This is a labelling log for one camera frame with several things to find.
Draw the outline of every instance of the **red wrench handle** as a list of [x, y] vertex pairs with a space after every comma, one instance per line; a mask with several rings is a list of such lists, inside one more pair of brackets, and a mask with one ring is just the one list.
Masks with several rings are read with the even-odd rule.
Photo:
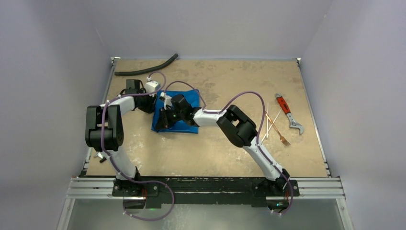
[[285, 99], [282, 96], [277, 97], [276, 99], [278, 100], [278, 103], [281, 106], [282, 110], [285, 112], [285, 114], [291, 112], [291, 110], [289, 109], [288, 104], [286, 103]]

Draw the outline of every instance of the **black mounting plate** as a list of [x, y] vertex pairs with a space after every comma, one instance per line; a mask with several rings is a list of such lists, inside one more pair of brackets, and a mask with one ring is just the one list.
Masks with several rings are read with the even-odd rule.
[[[219, 204], [251, 205], [266, 207], [267, 196], [286, 195], [290, 192], [288, 185], [283, 190], [264, 177], [166, 177], [142, 176], [142, 181], [161, 181], [175, 193], [176, 204]], [[299, 196], [296, 180], [289, 180], [293, 187], [293, 196]], [[172, 197], [165, 186], [150, 183], [144, 184], [147, 190], [145, 208], [161, 208], [162, 204], [172, 203]], [[113, 196], [142, 196], [138, 184], [128, 182], [126, 189], [113, 189]]]

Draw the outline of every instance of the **gray wall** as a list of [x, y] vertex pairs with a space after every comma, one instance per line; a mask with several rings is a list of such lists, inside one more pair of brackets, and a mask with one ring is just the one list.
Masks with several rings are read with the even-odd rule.
[[0, 229], [55, 229], [109, 56], [79, 0], [0, 3]]
[[297, 58], [332, 0], [85, 0], [111, 56]]
[[406, 2], [334, 1], [301, 60], [356, 229], [406, 225]]

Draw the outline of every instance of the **gold fork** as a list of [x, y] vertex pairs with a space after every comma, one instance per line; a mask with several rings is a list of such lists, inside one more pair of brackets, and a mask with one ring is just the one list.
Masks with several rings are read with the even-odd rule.
[[265, 115], [267, 116], [268, 120], [270, 121], [270, 123], [273, 125], [273, 127], [275, 128], [276, 132], [279, 135], [279, 139], [281, 139], [282, 143], [286, 146], [290, 146], [291, 144], [285, 139], [284, 136], [282, 136], [282, 134], [279, 132], [278, 128], [276, 127], [275, 123], [272, 121], [272, 119], [268, 116], [268, 113], [265, 113]]

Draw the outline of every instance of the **black hose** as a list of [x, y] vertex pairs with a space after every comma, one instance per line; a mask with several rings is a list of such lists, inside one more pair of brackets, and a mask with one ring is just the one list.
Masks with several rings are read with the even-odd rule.
[[167, 61], [165, 61], [164, 63], [160, 64], [159, 66], [154, 66], [151, 68], [147, 68], [147, 69], [141, 69], [141, 70], [137, 70], [137, 71], [131, 71], [131, 72], [114, 72], [114, 74], [116, 76], [135, 76], [135, 75], [141, 75], [144, 73], [149, 73], [149, 72], [153, 72], [153, 71], [157, 71], [160, 69], [165, 68], [166, 66], [168, 66], [170, 63], [172, 63], [176, 58], [178, 57], [178, 54], [173, 55], [171, 58], [169, 58]]

